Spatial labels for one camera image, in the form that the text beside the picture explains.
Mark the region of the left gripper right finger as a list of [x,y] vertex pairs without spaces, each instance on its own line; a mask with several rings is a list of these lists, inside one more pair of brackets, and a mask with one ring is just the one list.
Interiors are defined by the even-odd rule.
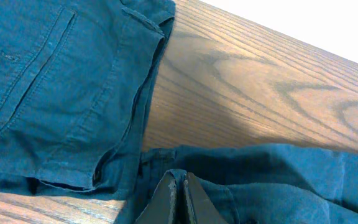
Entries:
[[191,172],[186,174],[183,191],[185,223],[227,224],[227,221],[219,214],[200,182]]

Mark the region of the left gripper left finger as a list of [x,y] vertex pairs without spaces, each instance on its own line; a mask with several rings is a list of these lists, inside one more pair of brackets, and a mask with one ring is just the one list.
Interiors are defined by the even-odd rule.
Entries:
[[174,224],[177,211],[177,184],[175,178],[165,174],[135,224]]

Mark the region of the dark blue shorts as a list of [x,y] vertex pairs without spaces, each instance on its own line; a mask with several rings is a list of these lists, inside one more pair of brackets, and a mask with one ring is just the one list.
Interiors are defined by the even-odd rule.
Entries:
[[200,1],[0,0],[0,223],[358,223],[358,64]]

